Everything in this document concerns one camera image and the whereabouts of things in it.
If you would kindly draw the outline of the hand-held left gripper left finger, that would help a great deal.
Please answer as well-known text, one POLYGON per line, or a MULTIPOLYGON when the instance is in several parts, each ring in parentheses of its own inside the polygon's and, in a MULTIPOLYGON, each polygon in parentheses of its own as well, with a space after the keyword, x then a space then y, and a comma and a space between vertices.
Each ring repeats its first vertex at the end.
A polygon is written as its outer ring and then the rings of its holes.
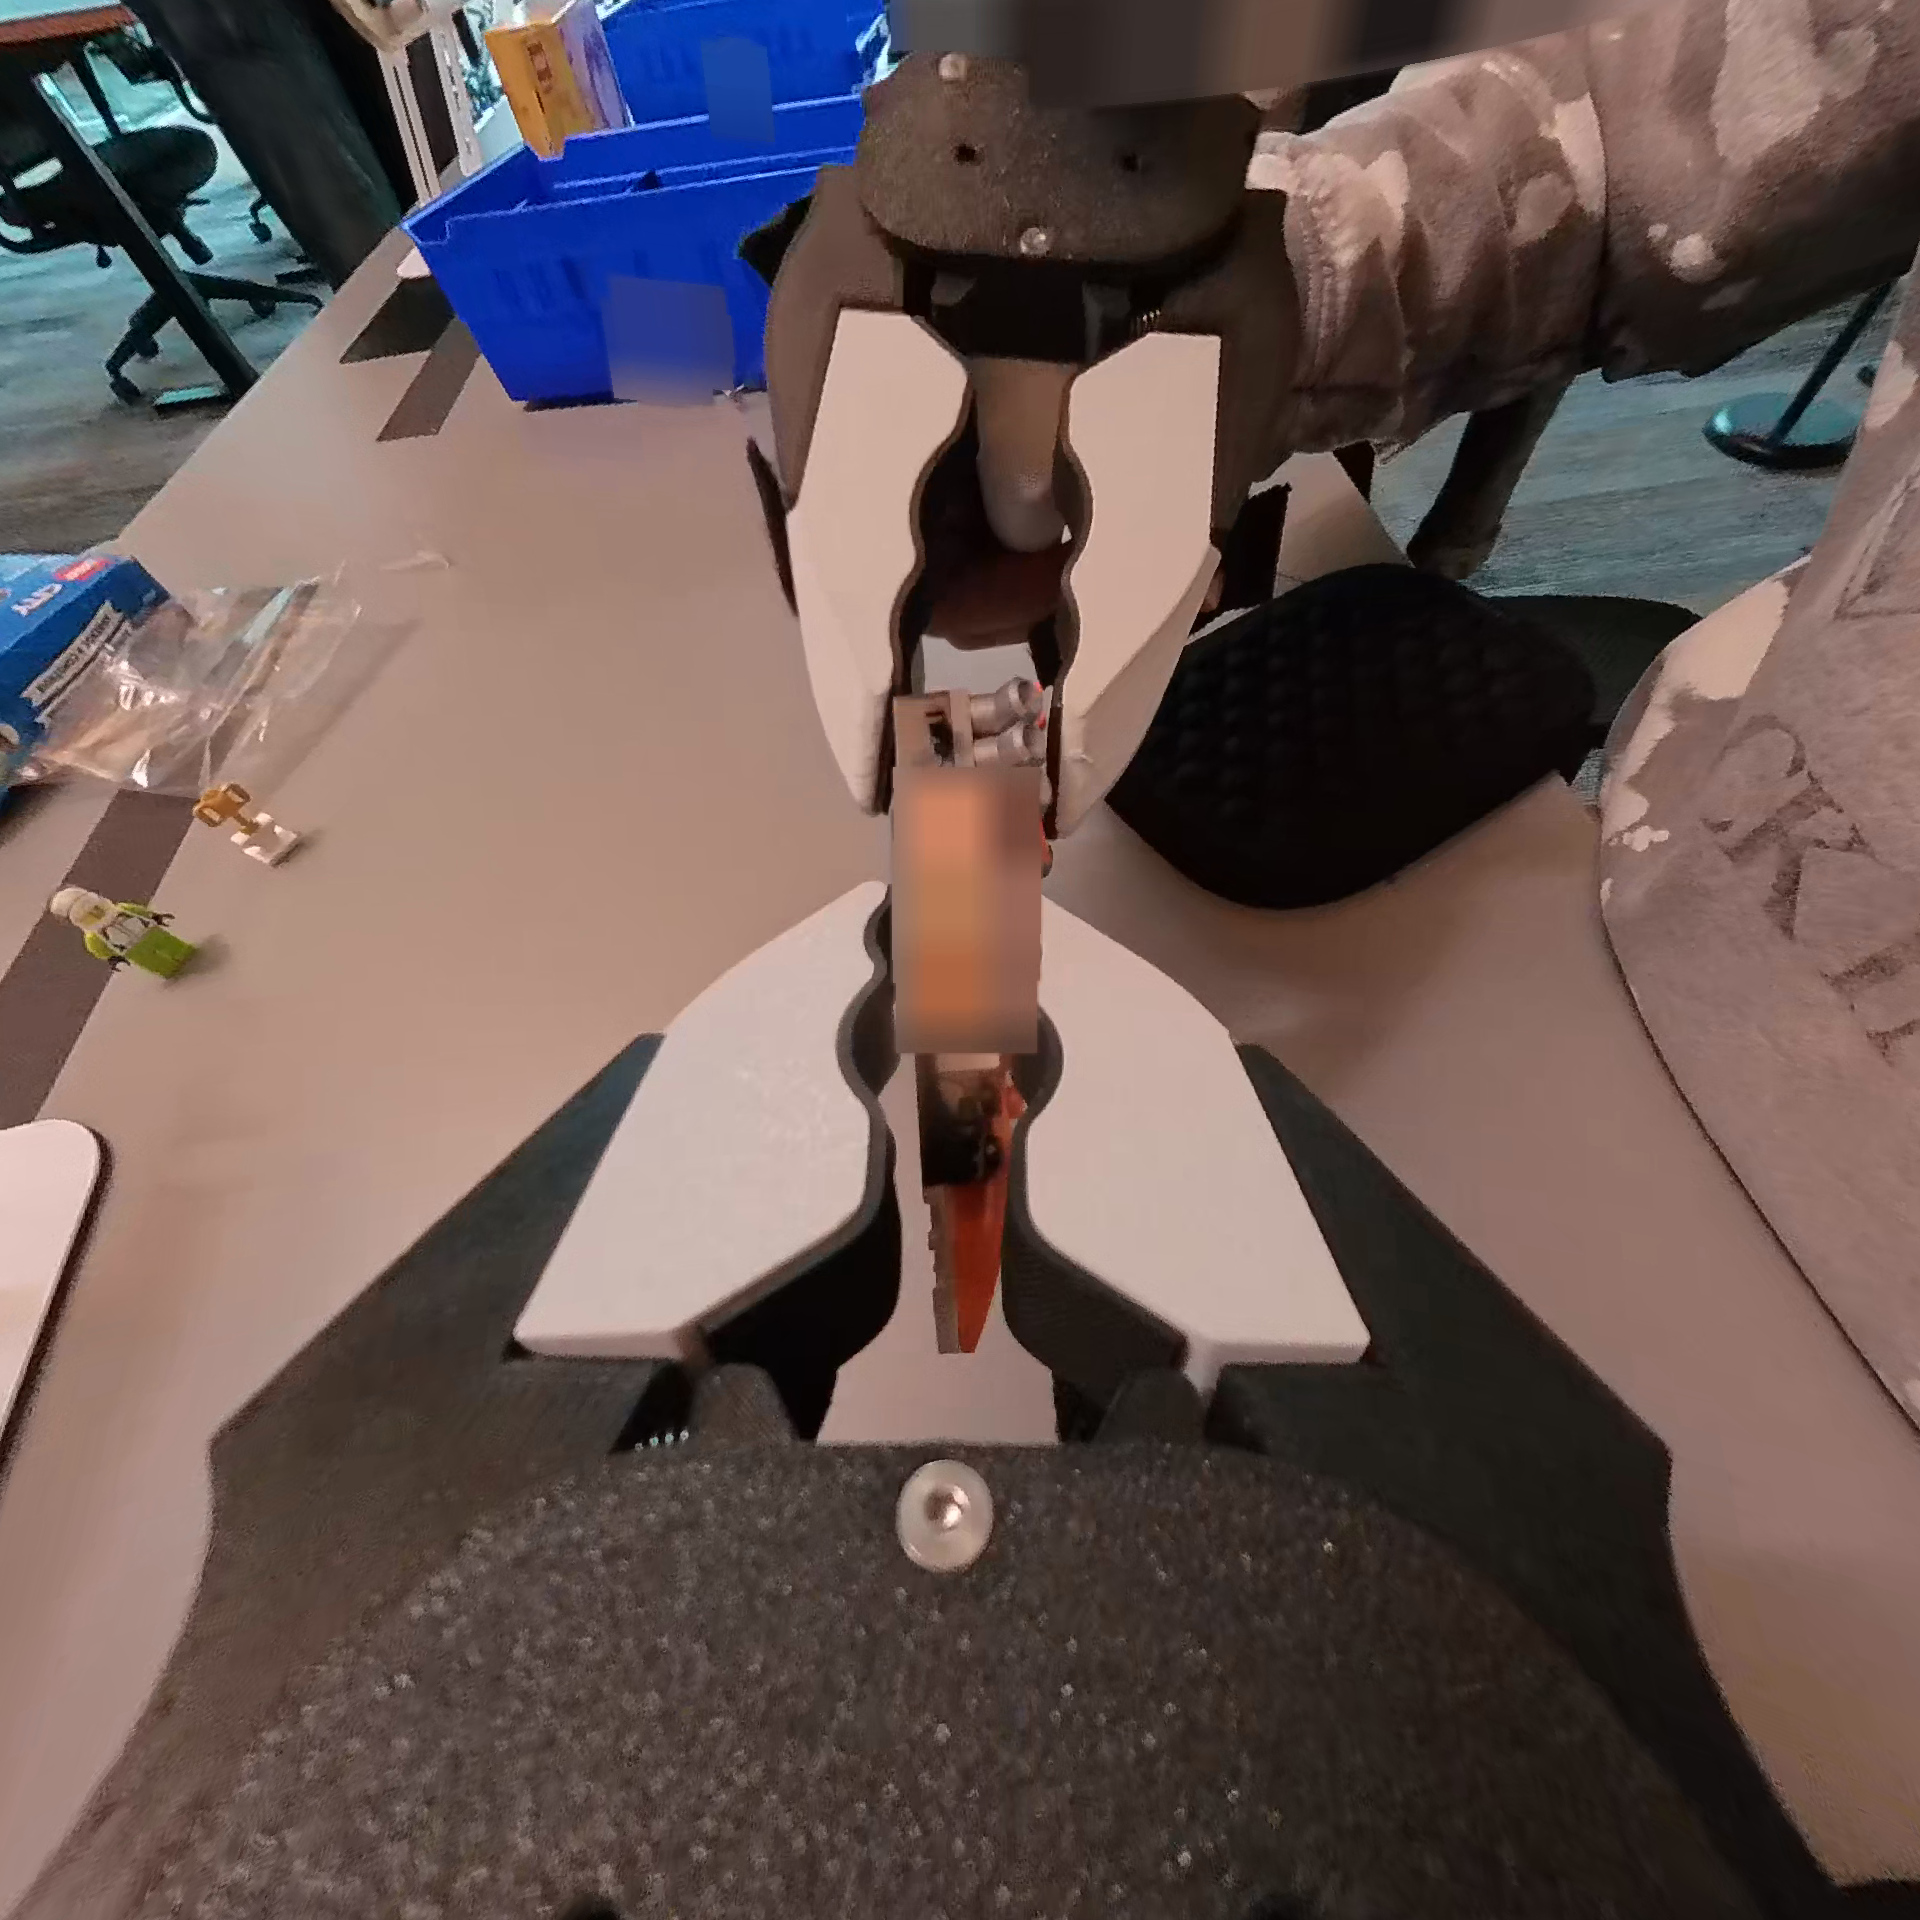
POLYGON ((520 1350, 819 1377, 876 1343, 902 1279, 876 1094, 891 1042, 854 1045, 880 907, 837 897, 669 1022, 517 1319, 520 1350))

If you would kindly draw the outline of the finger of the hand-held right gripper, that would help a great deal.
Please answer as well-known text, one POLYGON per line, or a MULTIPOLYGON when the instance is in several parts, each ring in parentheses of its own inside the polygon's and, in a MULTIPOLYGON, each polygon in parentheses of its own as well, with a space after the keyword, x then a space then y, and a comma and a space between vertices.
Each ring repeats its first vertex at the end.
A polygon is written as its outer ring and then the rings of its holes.
POLYGON ((837 317, 787 550, 814 709, 865 814, 887 806, 902 610, 924 567, 924 482, 967 415, 967 365, 918 317, 837 317))
POLYGON ((1077 482, 1050 700, 1050 832, 1070 837, 1149 732, 1218 572, 1212 480, 1221 338, 1151 331, 1061 389, 1058 451, 1077 482))

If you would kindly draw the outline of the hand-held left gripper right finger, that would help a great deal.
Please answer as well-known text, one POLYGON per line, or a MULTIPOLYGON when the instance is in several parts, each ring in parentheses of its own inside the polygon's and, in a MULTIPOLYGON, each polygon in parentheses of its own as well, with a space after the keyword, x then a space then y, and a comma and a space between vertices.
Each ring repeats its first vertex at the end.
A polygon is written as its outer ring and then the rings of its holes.
POLYGON ((1083 1393, 1179 1370, 1342 1364, 1366 1319, 1228 1029, 1040 906, 1040 1053, 1015 1144, 1015 1340, 1083 1393))

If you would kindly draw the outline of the orange white lego car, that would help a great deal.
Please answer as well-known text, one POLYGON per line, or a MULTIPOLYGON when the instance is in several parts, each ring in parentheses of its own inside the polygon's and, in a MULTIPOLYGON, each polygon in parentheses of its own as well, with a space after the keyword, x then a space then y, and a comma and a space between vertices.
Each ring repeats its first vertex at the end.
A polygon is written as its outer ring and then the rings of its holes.
POLYGON ((1000 1285, 1015 1070, 1040 1039, 1049 700, 1033 678, 891 709, 891 985, 929 1215, 932 1331, 974 1352, 1000 1285))

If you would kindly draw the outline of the white book stand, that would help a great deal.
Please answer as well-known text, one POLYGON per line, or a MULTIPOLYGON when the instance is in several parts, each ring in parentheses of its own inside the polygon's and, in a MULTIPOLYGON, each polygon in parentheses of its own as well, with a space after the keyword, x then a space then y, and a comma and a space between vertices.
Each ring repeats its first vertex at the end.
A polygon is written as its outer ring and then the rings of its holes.
POLYGON ((54 1117, 4 1129, 4 1463, 25 1425, 101 1181, 95 1129, 54 1117))

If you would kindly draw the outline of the person's right forearm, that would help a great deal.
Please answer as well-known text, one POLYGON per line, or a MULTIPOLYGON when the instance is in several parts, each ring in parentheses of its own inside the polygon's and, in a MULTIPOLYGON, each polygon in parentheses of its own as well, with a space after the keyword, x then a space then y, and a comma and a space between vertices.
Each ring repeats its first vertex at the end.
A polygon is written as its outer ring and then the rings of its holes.
POLYGON ((1406 444, 1556 380, 1712 371, 1915 256, 1915 4, 1667 4, 1265 131, 1272 444, 1406 444))

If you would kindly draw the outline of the black textured pad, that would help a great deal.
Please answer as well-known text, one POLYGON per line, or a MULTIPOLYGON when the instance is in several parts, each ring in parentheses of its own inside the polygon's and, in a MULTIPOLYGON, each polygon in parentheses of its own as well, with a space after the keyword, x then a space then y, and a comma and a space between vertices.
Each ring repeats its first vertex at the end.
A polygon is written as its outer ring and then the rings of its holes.
POLYGON ((1345 903, 1575 775, 1592 705, 1527 616, 1357 564, 1191 639, 1107 806, 1215 897, 1345 903))

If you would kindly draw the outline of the blue storage bin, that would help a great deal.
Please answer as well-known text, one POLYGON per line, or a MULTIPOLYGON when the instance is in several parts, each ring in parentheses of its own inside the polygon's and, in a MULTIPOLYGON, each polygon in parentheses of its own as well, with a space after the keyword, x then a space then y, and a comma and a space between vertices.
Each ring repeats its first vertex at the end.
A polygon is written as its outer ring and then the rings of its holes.
POLYGON ((403 228, 520 402, 764 387, 769 281, 744 235, 850 164, 887 62, 880 4, 617 4, 632 125, 530 148, 403 228))

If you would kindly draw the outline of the yellow small box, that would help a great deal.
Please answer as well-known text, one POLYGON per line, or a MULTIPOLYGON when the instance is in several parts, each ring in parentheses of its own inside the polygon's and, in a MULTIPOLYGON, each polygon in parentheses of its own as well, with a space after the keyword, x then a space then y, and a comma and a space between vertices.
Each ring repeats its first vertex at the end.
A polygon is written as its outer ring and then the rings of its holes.
POLYGON ((556 159, 570 139, 632 127, 593 4, 499 4, 482 43, 536 157, 556 159))

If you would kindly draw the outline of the small gold trophy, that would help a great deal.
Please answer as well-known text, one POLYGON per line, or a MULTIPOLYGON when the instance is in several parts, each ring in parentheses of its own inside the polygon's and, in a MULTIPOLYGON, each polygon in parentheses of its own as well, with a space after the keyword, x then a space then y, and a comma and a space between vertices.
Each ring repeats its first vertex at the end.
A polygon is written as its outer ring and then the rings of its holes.
POLYGON ((192 802, 192 821, 223 832, 231 849, 264 869, 284 866, 304 847, 297 831, 260 811, 249 788, 235 782, 205 788, 192 802))

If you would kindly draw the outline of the clear plastic bag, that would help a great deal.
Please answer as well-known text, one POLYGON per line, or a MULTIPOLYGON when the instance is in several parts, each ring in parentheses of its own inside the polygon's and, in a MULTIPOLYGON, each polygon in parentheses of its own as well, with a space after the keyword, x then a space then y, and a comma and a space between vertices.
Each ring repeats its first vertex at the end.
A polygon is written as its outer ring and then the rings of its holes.
POLYGON ((449 582, 443 556, 255 588, 186 588, 116 616, 54 693, 13 790, 273 794, 371 690, 449 582))

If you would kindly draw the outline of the green minifigure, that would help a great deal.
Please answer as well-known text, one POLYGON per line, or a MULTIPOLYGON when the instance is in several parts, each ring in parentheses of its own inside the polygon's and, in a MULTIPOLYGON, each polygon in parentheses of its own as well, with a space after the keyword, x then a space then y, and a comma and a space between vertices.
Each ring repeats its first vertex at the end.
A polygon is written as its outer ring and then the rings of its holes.
POLYGON ((111 971, 137 971, 147 977, 173 980, 198 953, 192 941, 176 933, 176 919, 156 911, 147 903, 111 903, 106 894, 69 885, 57 888, 46 911, 73 924, 82 943, 111 971))

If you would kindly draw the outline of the blue cardboard box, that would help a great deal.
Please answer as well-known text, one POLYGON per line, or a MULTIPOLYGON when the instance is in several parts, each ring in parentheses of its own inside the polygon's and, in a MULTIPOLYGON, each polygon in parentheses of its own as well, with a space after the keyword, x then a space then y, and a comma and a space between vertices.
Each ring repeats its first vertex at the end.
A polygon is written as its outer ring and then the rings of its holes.
POLYGON ((7 556, 4 753, 34 749, 101 650, 164 601, 164 586, 140 562, 111 553, 7 556))

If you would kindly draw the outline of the black office chair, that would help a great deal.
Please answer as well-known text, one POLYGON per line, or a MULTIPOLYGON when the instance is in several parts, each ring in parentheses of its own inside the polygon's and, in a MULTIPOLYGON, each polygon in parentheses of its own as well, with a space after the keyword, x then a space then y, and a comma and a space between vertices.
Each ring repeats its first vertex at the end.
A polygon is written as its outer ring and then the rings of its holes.
POLYGON ((73 70, 95 109, 106 109, 86 50, 98 29, 54 29, 4 46, 4 251, 17 257, 87 251, 98 266, 124 257, 147 293, 103 358, 106 392, 128 406, 210 410, 250 392, 256 371, 242 356, 212 304, 238 304, 255 319, 319 306, 304 283, 231 279, 188 228, 188 209, 218 169, 205 127, 161 125, 124 131, 103 116, 90 142, 73 121, 54 72, 73 70), (147 392, 135 363, 154 363, 161 332, 176 328, 201 358, 210 382, 147 392))

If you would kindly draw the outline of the wooden desk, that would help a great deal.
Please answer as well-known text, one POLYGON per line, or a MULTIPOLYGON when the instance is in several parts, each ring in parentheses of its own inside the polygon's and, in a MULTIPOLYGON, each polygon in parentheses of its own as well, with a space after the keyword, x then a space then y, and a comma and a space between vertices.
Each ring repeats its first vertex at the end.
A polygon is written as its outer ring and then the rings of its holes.
POLYGON ((130 9, 121 4, 4 4, 4 78, 13 91, 24 91, 17 106, 25 125, 46 139, 63 184, 79 196, 86 243, 101 243, 137 269, 156 319, 173 319, 212 376, 210 387, 143 394, 121 371, 111 371, 111 392, 128 406, 151 402, 156 411, 231 406, 255 389, 256 371, 212 313, 201 281, 167 251, 137 198, 76 127, 52 81, 52 72, 79 59, 90 39, 128 22, 130 9))

